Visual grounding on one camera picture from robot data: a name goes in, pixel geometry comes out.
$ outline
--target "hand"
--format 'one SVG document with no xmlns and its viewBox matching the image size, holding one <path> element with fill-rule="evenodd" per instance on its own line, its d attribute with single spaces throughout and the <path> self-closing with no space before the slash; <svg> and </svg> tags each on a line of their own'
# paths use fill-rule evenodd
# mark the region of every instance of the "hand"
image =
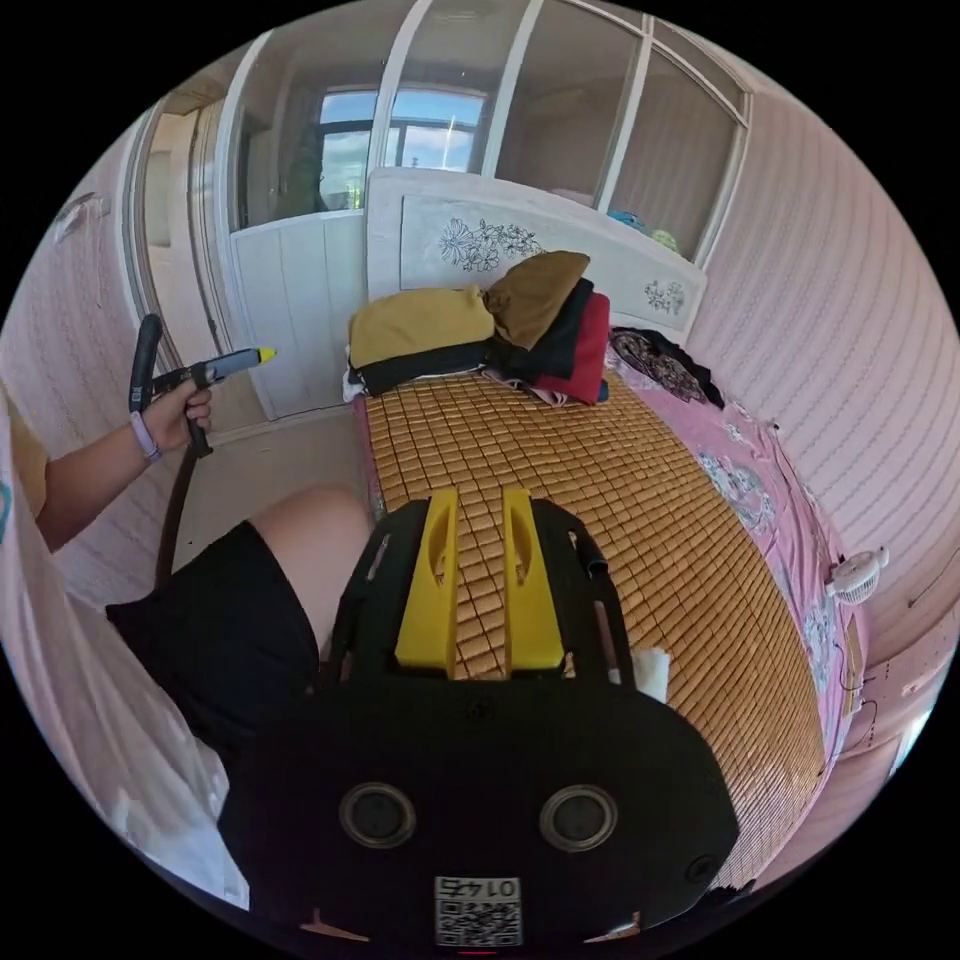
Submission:
<svg viewBox="0 0 960 960">
<path fill-rule="evenodd" d="M 187 380 L 143 411 L 143 424 L 161 453 L 177 450 L 190 439 L 187 418 L 204 430 L 210 429 L 210 399 L 209 390 L 197 390 L 196 384 Z"/>
</svg>

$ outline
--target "bamboo mat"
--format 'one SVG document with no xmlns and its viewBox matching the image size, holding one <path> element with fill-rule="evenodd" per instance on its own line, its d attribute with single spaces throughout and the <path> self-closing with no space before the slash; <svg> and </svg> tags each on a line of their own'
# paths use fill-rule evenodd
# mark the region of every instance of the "bamboo mat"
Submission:
<svg viewBox="0 0 960 960">
<path fill-rule="evenodd" d="M 501 490 L 586 524 L 610 564 L 633 647 L 671 656 L 669 704 L 710 743 L 741 836 L 717 885 L 779 852 L 824 766 L 803 645 L 760 552 L 670 429 L 612 371 L 596 407 L 551 408 L 483 377 L 421 381 L 365 402 L 387 510 L 460 496 L 458 678 L 503 675 Z"/>
</svg>

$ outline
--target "white fan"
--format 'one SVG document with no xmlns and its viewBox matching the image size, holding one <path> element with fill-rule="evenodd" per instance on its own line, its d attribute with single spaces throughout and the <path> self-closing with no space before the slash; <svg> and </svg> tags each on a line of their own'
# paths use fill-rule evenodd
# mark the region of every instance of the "white fan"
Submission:
<svg viewBox="0 0 960 960">
<path fill-rule="evenodd" d="M 877 589 L 880 571 L 889 562 L 890 551 L 886 547 L 866 550 L 844 560 L 827 581 L 827 596 L 836 597 L 849 606 L 863 603 Z"/>
</svg>

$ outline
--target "pink bedsheet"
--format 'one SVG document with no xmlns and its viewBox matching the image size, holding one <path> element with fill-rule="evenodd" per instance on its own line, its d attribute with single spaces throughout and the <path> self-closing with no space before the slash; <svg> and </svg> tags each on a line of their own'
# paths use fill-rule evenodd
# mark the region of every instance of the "pink bedsheet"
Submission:
<svg viewBox="0 0 960 960">
<path fill-rule="evenodd" d="M 843 717 L 844 631 L 854 610 L 828 597 L 825 587 L 830 564 L 842 552 L 839 537 L 794 473 L 772 425 L 729 398 L 723 410 L 686 403 L 624 363 L 612 347 L 605 362 L 697 458 L 767 561 L 810 661 L 829 770 L 851 719 Z M 862 644 L 866 632 L 857 625 Z"/>
</svg>

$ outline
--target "wristband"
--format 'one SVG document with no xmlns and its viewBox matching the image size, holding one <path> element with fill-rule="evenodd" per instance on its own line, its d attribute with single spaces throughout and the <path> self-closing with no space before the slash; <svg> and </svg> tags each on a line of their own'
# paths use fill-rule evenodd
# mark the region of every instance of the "wristband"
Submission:
<svg viewBox="0 0 960 960">
<path fill-rule="evenodd" d="M 143 422 L 143 417 L 136 410 L 130 414 L 130 423 L 133 425 L 133 432 L 137 435 L 143 455 L 151 463 L 156 463 L 162 456 L 160 448 L 157 446 L 157 441 L 150 436 L 150 431 Z"/>
</svg>

